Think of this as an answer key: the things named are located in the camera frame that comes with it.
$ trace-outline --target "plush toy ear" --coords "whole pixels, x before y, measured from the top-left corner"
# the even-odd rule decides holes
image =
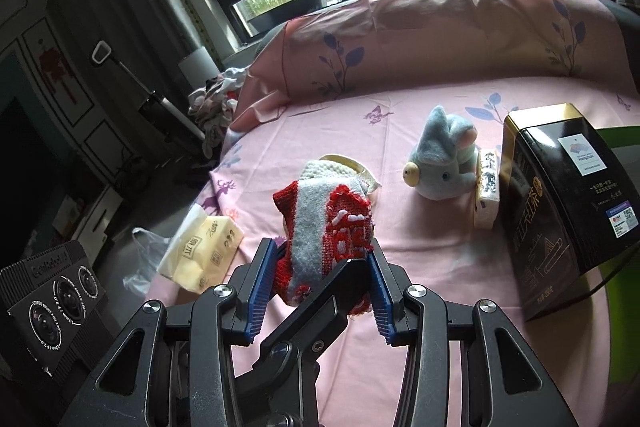
[[[469,147],[476,141],[476,138],[478,138],[478,131],[476,131],[474,125],[466,118],[462,118],[456,114],[450,114],[447,116],[447,123],[449,123],[451,140],[455,144],[456,149]]]
[[[448,165],[456,157],[456,144],[452,140],[444,108],[437,105],[424,124],[422,136],[415,149],[420,162],[432,165]]]

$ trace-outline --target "gray curtain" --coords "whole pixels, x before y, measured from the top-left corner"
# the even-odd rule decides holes
[[[103,39],[150,89],[186,111],[191,88],[178,62],[201,38],[180,0],[49,0],[47,14],[99,105],[149,161],[175,151],[139,114],[145,93],[111,61],[94,68],[92,49]]]

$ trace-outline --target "white label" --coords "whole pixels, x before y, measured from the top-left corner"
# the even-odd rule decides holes
[[[607,168],[598,153],[595,152],[582,134],[558,138],[558,141],[582,176]]]
[[[638,226],[638,218],[628,201],[607,210],[607,217],[609,217],[616,238]]]

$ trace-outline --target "cardboard box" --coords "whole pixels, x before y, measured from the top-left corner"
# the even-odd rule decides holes
[[[571,104],[510,112],[500,220],[525,319],[640,241],[640,198],[619,160]]]

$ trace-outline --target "plant pot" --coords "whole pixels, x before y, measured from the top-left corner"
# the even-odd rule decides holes
[[[249,19],[247,23],[258,33],[266,33],[278,24],[319,10],[326,0],[291,0]]]

